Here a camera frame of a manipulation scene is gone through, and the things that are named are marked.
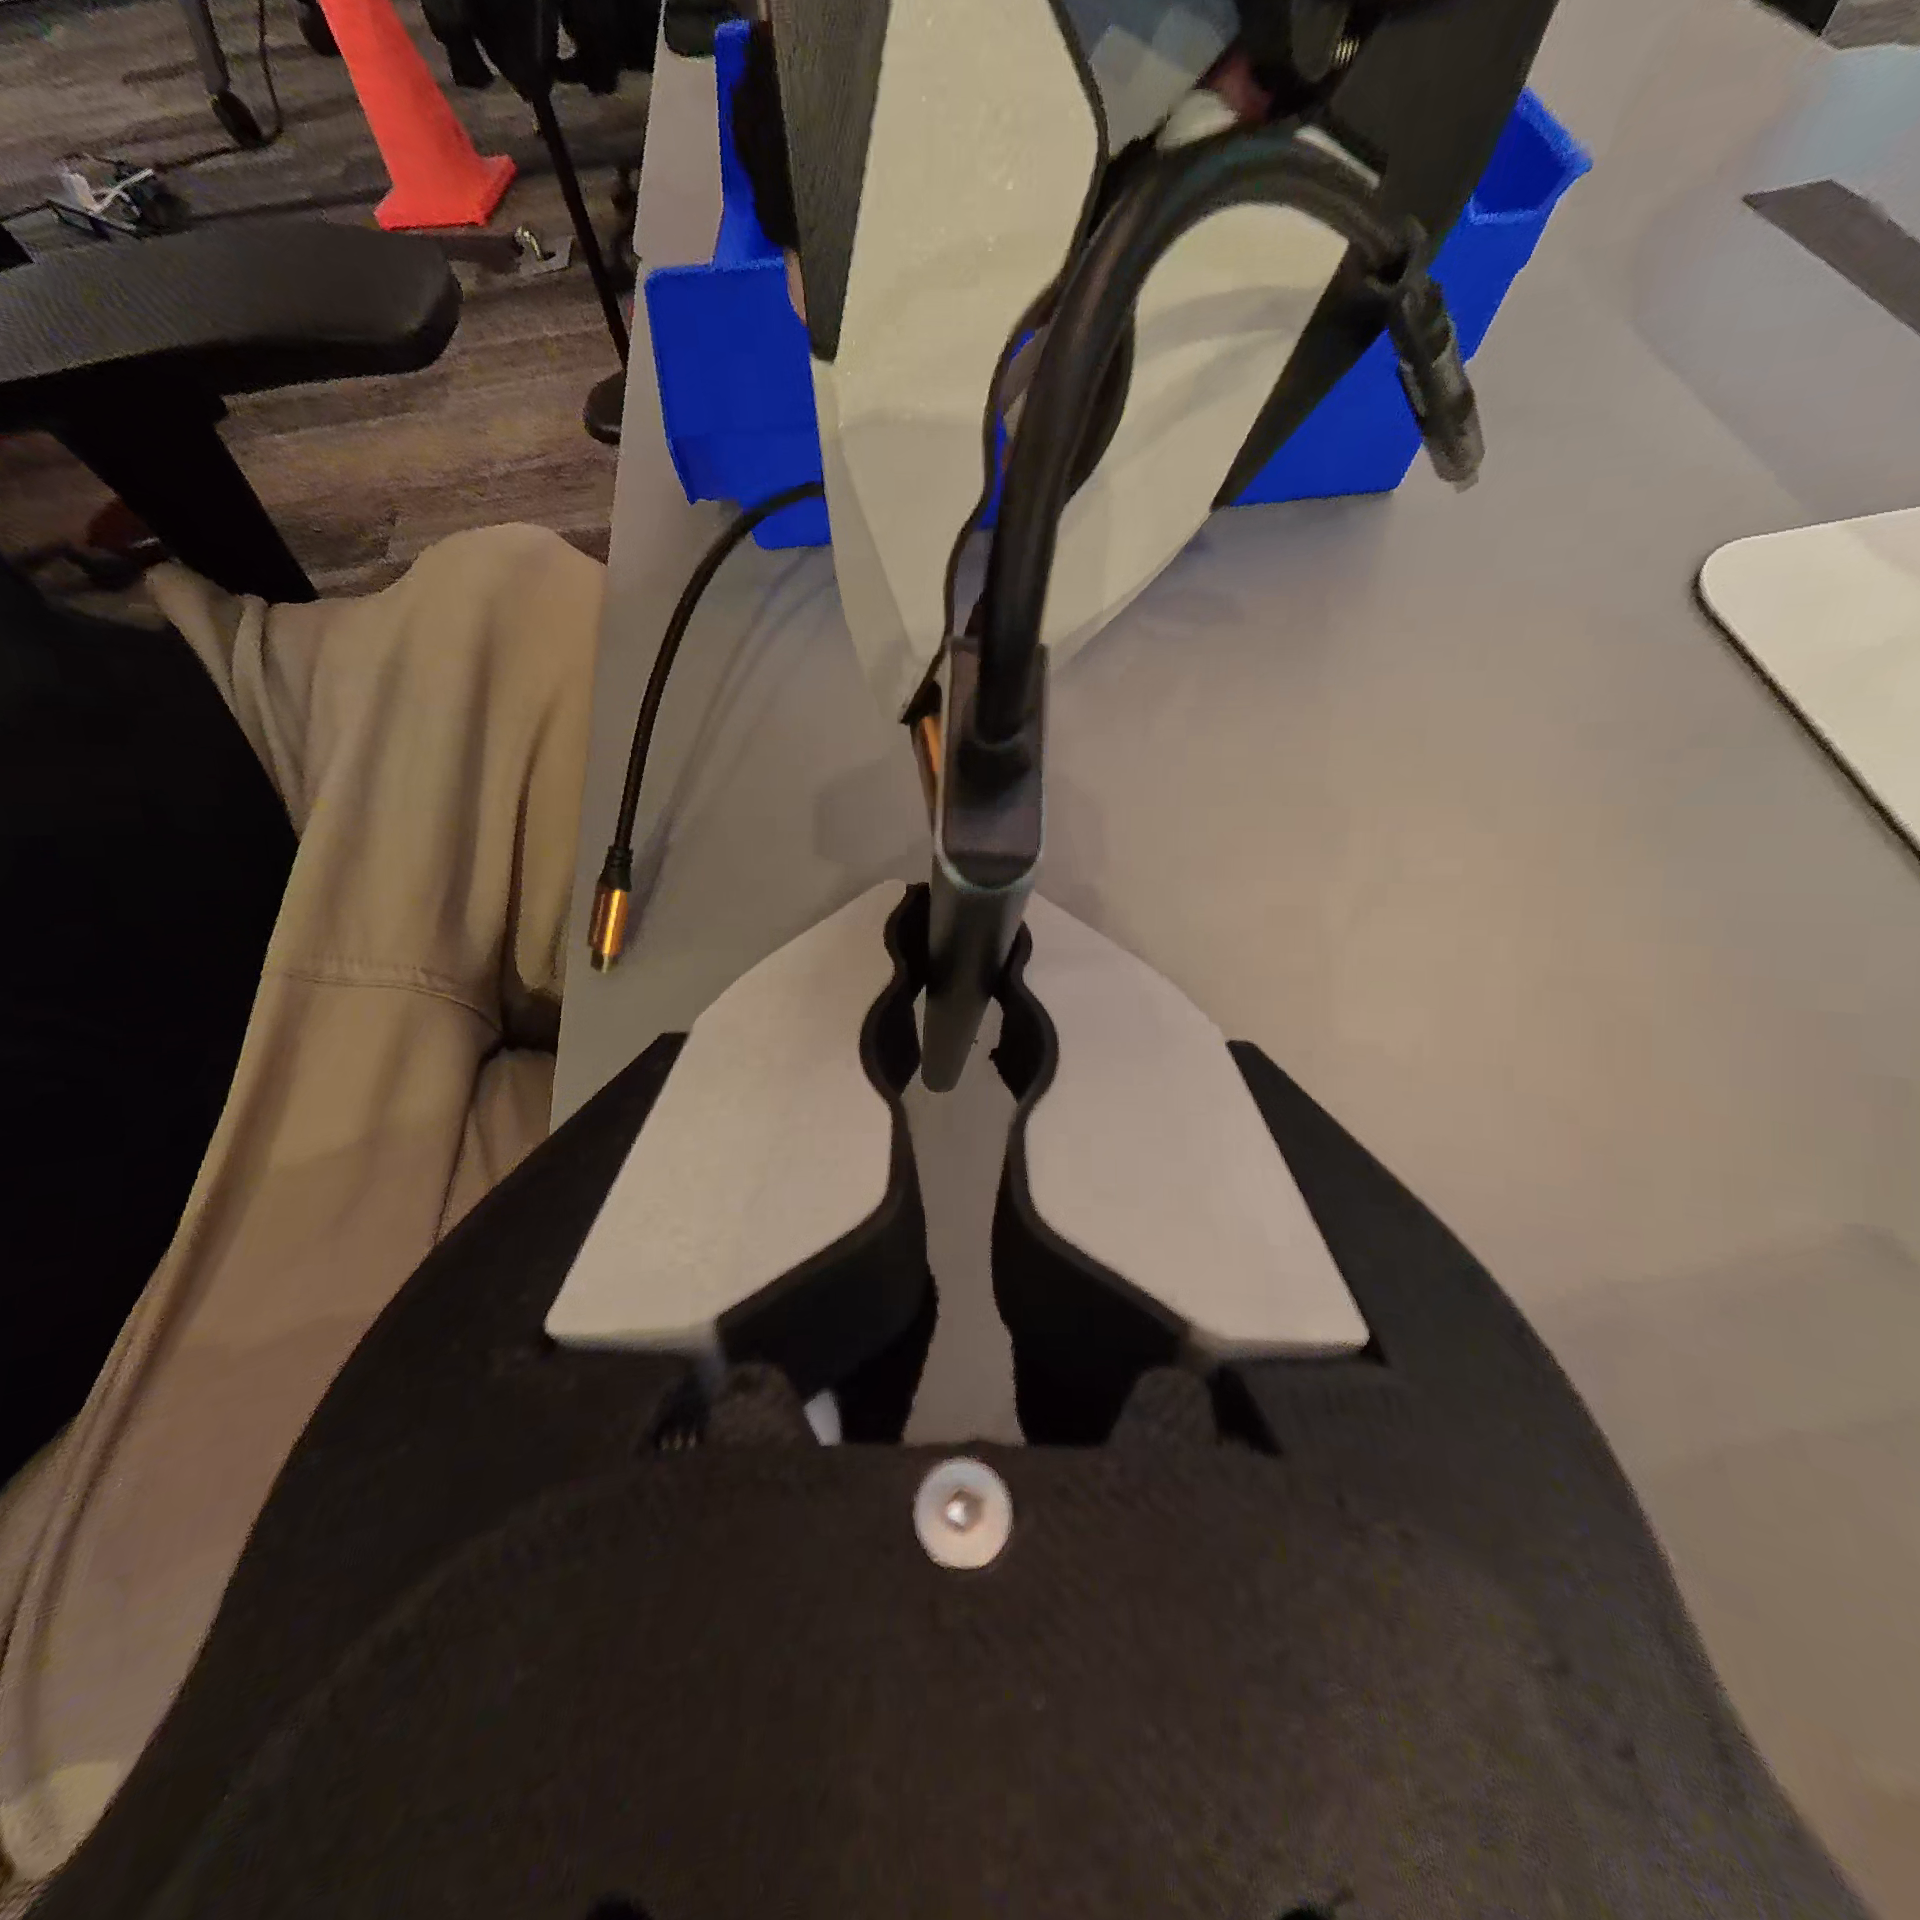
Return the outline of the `orange traffic cone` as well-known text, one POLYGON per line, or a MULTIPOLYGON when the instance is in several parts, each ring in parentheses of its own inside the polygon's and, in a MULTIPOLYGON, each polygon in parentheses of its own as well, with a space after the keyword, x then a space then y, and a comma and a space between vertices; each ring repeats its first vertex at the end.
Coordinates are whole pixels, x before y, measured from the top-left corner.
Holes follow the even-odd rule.
POLYGON ((388 173, 375 207, 388 232, 482 227, 517 178, 482 155, 392 1, 321 1, 352 91, 388 173))

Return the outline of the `black office chair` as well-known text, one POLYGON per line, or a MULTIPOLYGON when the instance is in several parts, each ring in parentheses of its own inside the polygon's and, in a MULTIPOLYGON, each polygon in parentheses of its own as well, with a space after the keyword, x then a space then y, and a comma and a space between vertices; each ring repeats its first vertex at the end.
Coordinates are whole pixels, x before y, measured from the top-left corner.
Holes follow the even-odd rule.
POLYGON ((226 402, 433 367, 465 310, 425 234, 273 219, 67 248, 2 273, 5 437, 44 434, 185 566, 317 598, 224 443, 226 402))

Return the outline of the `white power strip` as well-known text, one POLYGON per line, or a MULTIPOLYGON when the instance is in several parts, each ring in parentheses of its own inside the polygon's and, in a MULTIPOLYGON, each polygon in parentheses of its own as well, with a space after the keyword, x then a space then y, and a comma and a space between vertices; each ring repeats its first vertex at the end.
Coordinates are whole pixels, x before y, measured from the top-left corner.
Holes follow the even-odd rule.
POLYGON ((179 232, 188 219, 162 169, 89 152, 60 158, 37 209, 100 239, 162 237, 179 232))

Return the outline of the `person's beige trousers leg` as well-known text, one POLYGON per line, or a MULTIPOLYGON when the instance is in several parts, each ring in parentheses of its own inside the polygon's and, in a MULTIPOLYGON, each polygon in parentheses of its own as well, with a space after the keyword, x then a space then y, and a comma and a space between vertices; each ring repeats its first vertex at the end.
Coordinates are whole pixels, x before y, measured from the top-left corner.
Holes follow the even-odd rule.
POLYGON ((452 535, 274 606, 147 579, 293 827, 183 1217, 80 1409, 5 1496, 5 1913, 100 1824, 357 1341, 547 1136, 605 566, 452 535))

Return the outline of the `black stand pole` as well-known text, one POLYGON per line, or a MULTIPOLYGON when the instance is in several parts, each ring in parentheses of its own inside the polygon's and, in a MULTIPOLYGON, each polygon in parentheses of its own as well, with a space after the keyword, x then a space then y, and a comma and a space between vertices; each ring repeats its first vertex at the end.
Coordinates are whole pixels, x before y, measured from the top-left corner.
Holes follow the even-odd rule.
POLYGON ((618 371, 602 376, 591 389, 584 402, 584 429, 591 439, 618 447, 623 443, 623 419, 633 350, 629 310, 623 302, 623 293, 608 264, 608 254, 602 246, 600 231, 593 224, 585 189, 576 162, 572 158, 565 130, 561 126, 561 113, 554 105, 552 86, 538 86, 535 91, 525 94, 525 103, 535 117, 535 126, 540 130, 554 178, 561 184, 561 199, 568 211, 568 222, 588 266, 618 359, 618 371))

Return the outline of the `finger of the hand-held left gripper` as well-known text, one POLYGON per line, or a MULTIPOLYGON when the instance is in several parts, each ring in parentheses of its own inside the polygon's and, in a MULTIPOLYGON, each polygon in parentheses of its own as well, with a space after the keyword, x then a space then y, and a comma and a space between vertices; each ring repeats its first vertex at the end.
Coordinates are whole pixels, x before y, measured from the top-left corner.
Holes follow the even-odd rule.
POLYGON ((845 293, 819 360, 832 571, 877 709, 921 690, 983 512, 991 408, 1105 155, 1063 3, 890 3, 845 293))
POLYGON ((1348 241, 1300 209, 1209 211, 1145 277, 1121 418, 1067 497, 1043 616, 1057 665, 1189 546, 1348 241))

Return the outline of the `black usb cable gold plugs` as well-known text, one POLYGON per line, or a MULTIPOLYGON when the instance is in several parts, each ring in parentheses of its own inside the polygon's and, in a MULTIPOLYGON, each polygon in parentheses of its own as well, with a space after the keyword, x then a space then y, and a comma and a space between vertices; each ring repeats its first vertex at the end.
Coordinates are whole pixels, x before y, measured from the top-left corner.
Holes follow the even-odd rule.
POLYGON ((608 837, 608 850, 593 887, 593 910, 588 918, 588 955, 591 968, 597 973, 610 970, 629 941, 629 918, 633 912, 633 861, 636 861, 636 827, 640 814, 640 791, 648 771, 648 760, 657 741, 665 690, 682 658, 682 646, 688 635, 692 616, 699 611, 707 589, 713 584, 722 565, 746 544, 757 530, 810 499, 824 499, 824 482, 805 482, 785 487, 735 513, 727 528, 707 546, 684 589, 679 592, 673 611, 663 625, 657 643, 657 656, 649 665, 648 680, 640 694, 637 713, 632 729, 632 745, 626 768, 616 805, 616 822, 608 837))

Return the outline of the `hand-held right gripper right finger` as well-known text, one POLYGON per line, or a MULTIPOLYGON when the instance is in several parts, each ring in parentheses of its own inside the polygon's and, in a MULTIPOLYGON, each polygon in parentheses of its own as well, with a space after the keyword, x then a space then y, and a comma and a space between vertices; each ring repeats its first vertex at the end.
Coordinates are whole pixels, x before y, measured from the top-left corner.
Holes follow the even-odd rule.
POLYGON ((994 1064, 1016 1119, 992 1261, 1020 1338, 1083 1361, 1368 1346, 1221 1029, 1043 896, 999 989, 994 1064))

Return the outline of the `white rounded pad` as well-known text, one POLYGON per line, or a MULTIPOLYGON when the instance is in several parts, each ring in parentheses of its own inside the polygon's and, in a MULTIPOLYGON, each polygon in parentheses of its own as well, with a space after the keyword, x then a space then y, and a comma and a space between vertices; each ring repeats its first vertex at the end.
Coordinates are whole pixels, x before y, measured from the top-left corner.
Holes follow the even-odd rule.
POLYGON ((1917 845, 1917 509, 1712 551, 1696 598, 1740 656, 1917 845))

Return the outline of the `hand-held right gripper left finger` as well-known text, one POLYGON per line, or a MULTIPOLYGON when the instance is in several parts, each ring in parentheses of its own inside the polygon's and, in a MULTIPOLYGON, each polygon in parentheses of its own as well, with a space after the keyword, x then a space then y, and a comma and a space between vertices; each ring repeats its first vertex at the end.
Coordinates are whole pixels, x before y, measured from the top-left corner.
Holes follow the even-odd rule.
POLYGON ((685 1033, 545 1331, 562 1349, 858 1357, 882 1309, 832 1327, 835 1264, 897 1198, 897 1091, 863 1035, 897 985, 880 882, 757 961, 685 1033))

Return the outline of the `blue plastic bin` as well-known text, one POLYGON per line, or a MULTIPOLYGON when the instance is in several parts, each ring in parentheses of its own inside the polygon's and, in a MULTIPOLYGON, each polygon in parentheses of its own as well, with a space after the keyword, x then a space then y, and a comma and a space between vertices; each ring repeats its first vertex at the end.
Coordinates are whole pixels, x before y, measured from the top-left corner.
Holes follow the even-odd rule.
MULTIPOLYGON (((746 55, 746 25, 729 21, 712 31, 722 191, 712 255, 657 262, 642 283, 663 437, 684 494, 738 506, 824 478, 805 323, 736 158, 732 103, 746 55)), ((1431 262, 1464 363, 1481 346, 1560 200, 1591 166, 1551 106, 1523 91, 1431 262)), ((1388 494, 1421 450, 1399 354, 1379 334, 1232 505, 1388 494)))

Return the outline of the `black chair wheel base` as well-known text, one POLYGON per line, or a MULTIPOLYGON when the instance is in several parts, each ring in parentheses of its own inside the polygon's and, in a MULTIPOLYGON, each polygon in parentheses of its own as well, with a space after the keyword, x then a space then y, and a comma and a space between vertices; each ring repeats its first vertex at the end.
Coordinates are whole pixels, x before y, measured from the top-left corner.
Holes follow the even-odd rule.
POLYGON ((255 111, 255 105, 235 86, 234 64, 213 15, 210 1, 173 1, 180 14, 191 59, 199 74, 213 122, 224 131, 226 142, 241 152, 264 152, 282 138, 283 105, 280 77, 273 53, 273 17, 268 1, 251 1, 255 27, 255 70, 257 89, 266 105, 266 117, 255 111))

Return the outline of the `grey usb hub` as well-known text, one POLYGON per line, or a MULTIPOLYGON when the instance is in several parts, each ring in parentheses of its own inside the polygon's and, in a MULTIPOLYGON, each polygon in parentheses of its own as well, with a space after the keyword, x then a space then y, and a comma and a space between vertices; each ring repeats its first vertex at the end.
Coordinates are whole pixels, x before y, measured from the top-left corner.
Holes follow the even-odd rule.
POLYGON ((930 832, 919 1048, 930 1091, 965 1074, 1044 848, 1048 667, 1007 737, 981 726, 986 683, 978 635, 951 635, 904 717, 930 832))

